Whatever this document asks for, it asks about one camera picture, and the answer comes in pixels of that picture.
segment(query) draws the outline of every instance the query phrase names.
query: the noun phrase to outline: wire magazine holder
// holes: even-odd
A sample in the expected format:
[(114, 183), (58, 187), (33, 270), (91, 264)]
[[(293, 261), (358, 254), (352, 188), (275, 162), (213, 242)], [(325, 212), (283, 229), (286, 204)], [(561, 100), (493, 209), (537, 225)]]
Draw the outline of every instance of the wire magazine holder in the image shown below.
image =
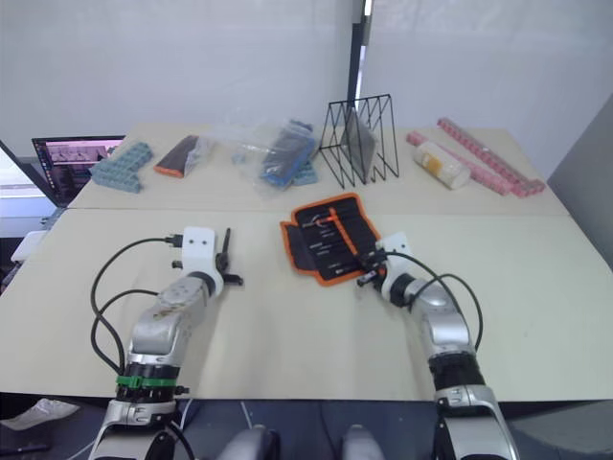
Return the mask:
[(329, 103), (319, 151), (343, 189), (346, 180), (355, 187), (356, 178), (399, 177), (392, 96)]

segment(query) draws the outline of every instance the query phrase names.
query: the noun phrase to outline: black cable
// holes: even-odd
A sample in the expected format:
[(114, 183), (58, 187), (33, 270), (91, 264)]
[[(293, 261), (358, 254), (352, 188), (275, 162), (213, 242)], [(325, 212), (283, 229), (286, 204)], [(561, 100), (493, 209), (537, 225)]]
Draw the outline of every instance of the black cable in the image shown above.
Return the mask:
[(190, 446), (190, 443), (188, 442), (185, 435), (181, 432), (181, 430), (175, 424), (168, 424), (168, 428), (170, 428), (174, 435), (177, 437), (177, 439), (181, 441), (183, 449), (185, 449), (188, 454), (188, 458), (190, 460), (195, 460), (195, 455), (193, 455), (192, 446)]
[(420, 287), (418, 289), (418, 291), (415, 294), (413, 294), (413, 299), (419, 298), (422, 292), (424, 292), (432, 284), (436, 283), (437, 281), (441, 280), (442, 278), (453, 278), (454, 280), (457, 280), (460, 283), (462, 283), (462, 285), (466, 288), (466, 290), (470, 294), (470, 297), (472, 297), (472, 301), (475, 304), (475, 310), (477, 310), (477, 319), (479, 321), (479, 330), (477, 332), (477, 340), (475, 341), (475, 351), (478, 351), (479, 350), (479, 346), (481, 345), (481, 339), (483, 338), (483, 313), (481, 312), (481, 305), (479, 304), (479, 300), (477, 299), (477, 295), (470, 288), (468, 283), (466, 281), (464, 281), (462, 278), (460, 278), (458, 275), (454, 275), (453, 273), (444, 273), (443, 275), (440, 275), (438, 278), (439, 279), (432, 278), (430, 281), (428, 281), (422, 287)]
[[(153, 290), (146, 290), (146, 289), (129, 289), (129, 290), (125, 290), (124, 292), (120, 292), (119, 294), (115, 295), (114, 297), (112, 297), (111, 299), (109, 299), (104, 306), (100, 309), (100, 316), (104, 315), (104, 312), (113, 304), (115, 303), (117, 300), (121, 299), (122, 297), (128, 295), (128, 294), (148, 294), (148, 295), (157, 295), (157, 292), (153, 291)], [(96, 332), (98, 331), (98, 325), (100, 324), (101, 320), (98, 316), (96, 316), (96, 318), (94, 319), (94, 323), (92, 324), (92, 331), (90, 334), (90, 341), (92, 344), (92, 348), (94, 349), (94, 353), (96, 355), (98, 355), (98, 357), (104, 361), (106, 364), (108, 364), (115, 372), (117, 372), (118, 374), (120, 374), (120, 369), (119, 369), (119, 365), (115, 364), (115, 362), (113, 362), (113, 360), (108, 357), (98, 346), (98, 341), (96, 339)]]
[(326, 417), (324, 415), (324, 406), (321, 401), (318, 402), (318, 407), (319, 407), (319, 419), (322, 423), (324, 434), (326, 434), (326, 439), (328, 439), (329, 448), (332, 451), (332, 458), (334, 460), (338, 460), (338, 452), (336, 451), (336, 447), (334, 446), (334, 441), (332, 441), (332, 437), (329, 434), (328, 423), (326, 422)]
[(382, 254), (385, 255), (385, 256), (397, 256), (397, 257), (401, 257), (403, 259), (411, 261), (413, 264), (418, 265), (421, 268), (423, 268), (425, 271), (427, 271), (428, 274), (430, 276), (432, 276), (432, 278), (434, 278), (434, 280), (430, 280), (430, 281), (432, 281), (432, 282), (438, 281), (439, 282), (439, 284), (443, 287), (444, 291), (447, 293), (447, 295), (451, 299), (451, 302), (453, 302), (453, 305), (456, 308), (456, 310), (458, 311), (458, 313), (462, 316), (462, 318), (464, 318), (464, 314), (462, 313), (462, 309), (460, 308), (460, 304), (458, 304), (458, 301), (456, 300), (456, 297), (453, 295), (453, 292), (451, 292), (451, 289), (449, 288), (449, 286), (441, 279), (441, 277), (439, 275), (436, 274), (436, 272), (432, 268), (430, 268), (428, 265), (424, 264), (419, 259), (416, 259), (415, 257), (411, 257), (411, 256), (409, 256), (407, 254), (402, 253), (402, 252), (383, 252)]
[(479, 350), (479, 345), (481, 345), (481, 339), (483, 338), (483, 313), (481, 312), (481, 305), (479, 305), (479, 300), (477, 299), (477, 295), (470, 288), (468, 283), (460, 278), (458, 275), (454, 275), (453, 273), (445, 273), (441, 275), (441, 278), (453, 278), (454, 280), (460, 282), (462, 286), (466, 288), (470, 297), (472, 297), (472, 302), (475, 304), (475, 310), (477, 310), (477, 319), (479, 321), (479, 331), (477, 333), (477, 340), (475, 341), (475, 351)]
[(109, 268), (109, 266), (115, 262), (115, 260), (121, 256), (122, 254), (124, 254), (128, 249), (130, 249), (131, 247), (134, 247), (138, 244), (142, 244), (144, 242), (172, 242), (170, 239), (165, 239), (165, 238), (146, 238), (144, 240), (138, 240), (135, 242), (131, 242), (130, 244), (124, 246), (123, 248), (121, 248), (119, 251), (117, 251), (115, 253), (115, 255), (113, 255), (113, 257), (111, 257), (106, 264), (104, 264), (102, 266), (102, 268), (100, 269), (100, 271), (98, 272), (98, 274), (96, 275), (96, 278), (94, 279), (94, 283), (92, 284), (92, 288), (90, 291), (90, 295), (89, 295), (89, 301), (91, 303), (92, 306), (92, 310), (94, 311), (94, 314), (96, 315), (96, 319), (98, 319), (106, 328), (107, 330), (110, 332), (110, 334), (113, 337), (113, 340), (115, 341), (115, 345), (117, 347), (117, 353), (119, 355), (119, 364), (115, 364), (113, 362), (113, 360), (108, 357), (107, 355), (105, 355), (100, 348), (98, 348), (98, 346), (96, 345), (96, 347), (94, 348), (94, 352), (100, 357), (102, 358), (102, 360), (108, 364), (109, 366), (111, 366), (111, 368), (117, 372), (119, 375), (121, 375), (124, 372), (125, 369), (125, 352), (124, 352), (124, 345), (122, 344), (122, 340), (119, 337), (119, 334), (117, 333), (117, 331), (115, 331), (115, 328), (113, 328), (113, 326), (111, 326), (111, 324), (106, 320), (106, 318), (104, 318), (102, 316), (102, 314), (100, 313), (100, 310), (98, 309), (98, 305), (96, 304), (96, 290), (98, 289), (98, 284), (100, 283), (100, 279), (103, 276), (103, 274), (105, 273), (105, 271)]

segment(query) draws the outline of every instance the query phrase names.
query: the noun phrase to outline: bottle label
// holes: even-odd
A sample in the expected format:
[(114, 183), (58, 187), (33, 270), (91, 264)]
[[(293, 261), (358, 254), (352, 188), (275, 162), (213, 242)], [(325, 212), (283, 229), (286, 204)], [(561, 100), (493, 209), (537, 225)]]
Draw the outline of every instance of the bottle label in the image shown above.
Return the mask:
[(443, 162), (436, 156), (432, 156), (430, 153), (426, 153), (423, 156), (422, 164), (428, 171), (436, 176), (439, 175), (439, 172), (443, 167)]

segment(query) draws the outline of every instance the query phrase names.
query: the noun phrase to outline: green band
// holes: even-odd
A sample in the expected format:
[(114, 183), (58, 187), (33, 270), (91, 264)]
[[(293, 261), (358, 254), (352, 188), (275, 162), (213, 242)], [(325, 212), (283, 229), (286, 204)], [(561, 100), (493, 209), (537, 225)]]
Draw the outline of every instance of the green band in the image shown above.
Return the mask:
[(156, 388), (160, 386), (176, 386), (176, 379), (151, 379), (141, 376), (117, 376), (117, 384), (128, 388)]

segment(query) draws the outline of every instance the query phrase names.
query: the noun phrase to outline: white wall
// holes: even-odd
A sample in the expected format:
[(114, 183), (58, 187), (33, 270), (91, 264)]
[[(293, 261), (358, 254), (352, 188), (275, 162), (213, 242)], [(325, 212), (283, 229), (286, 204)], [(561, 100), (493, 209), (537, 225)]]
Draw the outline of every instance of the white wall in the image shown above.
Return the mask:
[(375, 0), (362, 95), (505, 127), (549, 176), (613, 92), (613, 1)]
[(138, 122), (321, 123), (347, 93), (351, 0), (0, 0), (0, 138)]

